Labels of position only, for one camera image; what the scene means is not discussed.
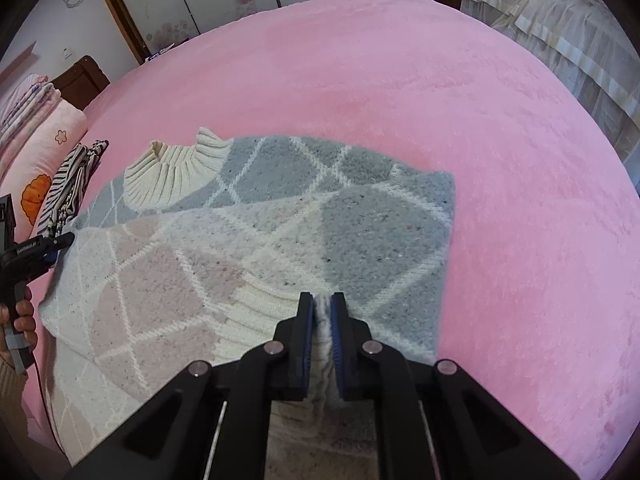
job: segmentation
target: silver screw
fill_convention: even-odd
[[[194,377],[200,377],[209,371],[209,365],[204,361],[194,361],[189,365],[189,373]]]
[[[371,339],[362,344],[362,349],[369,355],[379,354],[382,352],[382,343]]]
[[[267,354],[276,355],[284,350],[284,345],[280,341],[269,341],[262,348]]]
[[[458,371],[458,365],[448,359],[438,362],[438,371],[443,375],[453,375]]]

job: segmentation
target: sweater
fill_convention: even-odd
[[[57,480],[68,471],[69,462],[61,453],[29,437],[27,416],[22,408],[26,381],[26,374],[17,374],[0,358],[0,418],[34,473],[42,480]],[[2,464],[0,478],[4,478]]]

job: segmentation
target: black and white striped cloth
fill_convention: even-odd
[[[89,179],[98,167],[108,140],[96,140],[90,148],[78,142],[56,172],[42,205],[38,234],[54,238],[78,214]]]

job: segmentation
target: white ribbed knit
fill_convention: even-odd
[[[216,177],[231,143],[202,127],[193,146],[153,140],[144,155],[125,170],[125,203],[136,211],[177,203]]]

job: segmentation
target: black cable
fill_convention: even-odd
[[[42,380],[40,379],[40,369],[38,368],[38,361],[36,360],[35,356],[33,359],[33,363],[36,365],[36,375],[38,376],[38,387],[40,389],[40,398],[42,399],[42,405],[44,407],[44,412],[47,415],[47,421],[49,423],[49,429],[51,430],[51,434],[53,435],[53,440],[56,441],[56,446],[58,446],[58,449],[60,450],[60,453],[62,453],[64,456],[66,456],[65,451],[62,449],[62,446],[60,446],[60,443],[58,442],[58,438],[56,436],[56,432],[53,431],[53,424],[51,423],[51,418],[49,416],[49,410],[47,409],[47,403],[44,400],[44,391],[42,389]]]

